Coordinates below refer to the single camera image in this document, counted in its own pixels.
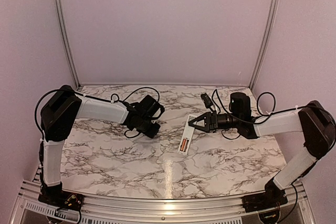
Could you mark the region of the orange AAA battery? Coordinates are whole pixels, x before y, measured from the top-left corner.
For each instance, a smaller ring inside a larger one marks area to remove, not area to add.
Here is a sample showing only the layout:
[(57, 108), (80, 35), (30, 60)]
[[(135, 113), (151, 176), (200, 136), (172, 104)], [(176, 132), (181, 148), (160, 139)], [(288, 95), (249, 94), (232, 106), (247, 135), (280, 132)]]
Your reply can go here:
[(182, 139), (182, 141), (181, 141), (181, 145), (180, 145), (180, 151), (181, 151), (181, 152), (182, 152), (183, 149), (184, 149), (185, 142), (186, 142), (186, 139), (185, 139), (185, 138)]

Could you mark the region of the white remote control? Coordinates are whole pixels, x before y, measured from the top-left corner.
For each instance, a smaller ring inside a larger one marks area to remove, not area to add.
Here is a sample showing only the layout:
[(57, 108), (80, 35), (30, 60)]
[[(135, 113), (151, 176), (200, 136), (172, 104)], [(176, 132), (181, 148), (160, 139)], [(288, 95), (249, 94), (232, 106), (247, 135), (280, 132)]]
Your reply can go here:
[(194, 128), (190, 127), (188, 125), (188, 122), (192, 119), (195, 119), (195, 118), (196, 118), (195, 115), (192, 115), (192, 114), (188, 115), (188, 118), (187, 118), (186, 123), (185, 123), (184, 130), (183, 130), (183, 134), (182, 134), (182, 137), (181, 137), (181, 141), (182, 141), (182, 139), (185, 138), (186, 142), (185, 142), (185, 145), (184, 145), (184, 149), (181, 152), (180, 151), (181, 141), (180, 141), (179, 148), (178, 148), (178, 153), (180, 153), (180, 154), (187, 155), (187, 153), (188, 153), (188, 150), (189, 150), (190, 144), (191, 144), (191, 140), (192, 140), (192, 137), (193, 137), (193, 134), (194, 134)]

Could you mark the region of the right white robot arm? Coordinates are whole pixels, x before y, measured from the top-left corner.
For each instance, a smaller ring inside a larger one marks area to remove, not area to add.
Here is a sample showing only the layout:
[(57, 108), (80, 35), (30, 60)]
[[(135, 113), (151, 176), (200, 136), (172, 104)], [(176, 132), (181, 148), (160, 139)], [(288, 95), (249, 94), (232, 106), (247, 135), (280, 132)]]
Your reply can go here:
[(260, 203), (265, 207), (273, 206), (290, 184), (304, 177), (335, 146), (335, 119), (316, 100), (297, 108), (252, 116), (250, 98), (242, 92), (230, 95), (229, 108), (222, 114), (212, 109), (214, 102), (208, 95), (202, 94), (201, 99), (209, 112), (188, 124), (202, 132), (236, 129), (248, 140), (288, 132), (303, 133), (303, 149), (265, 185), (265, 192), (260, 195)]

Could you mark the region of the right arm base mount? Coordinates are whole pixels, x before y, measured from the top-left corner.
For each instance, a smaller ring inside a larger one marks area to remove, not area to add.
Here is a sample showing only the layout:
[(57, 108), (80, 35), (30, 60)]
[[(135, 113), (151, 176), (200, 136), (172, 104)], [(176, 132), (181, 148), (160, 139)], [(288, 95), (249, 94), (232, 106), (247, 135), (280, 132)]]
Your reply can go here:
[(265, 193), (247, 195), (242, 198), (245, 212), (261, 211), (269, 208), (276, 208), (288, 203), (286, 196), (268, 197)]

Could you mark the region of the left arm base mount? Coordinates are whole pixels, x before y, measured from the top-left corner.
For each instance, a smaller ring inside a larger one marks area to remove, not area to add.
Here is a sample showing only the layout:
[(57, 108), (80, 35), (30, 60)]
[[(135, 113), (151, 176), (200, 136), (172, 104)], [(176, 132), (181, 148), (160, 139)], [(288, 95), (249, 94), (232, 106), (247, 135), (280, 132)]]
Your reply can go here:
[(64, 191), (62, 184), (48, 187), (41, 185), (38, 200), (57, 207), (58, 209), (70, 209), (80, 211), (84, 196), (79, 193)]

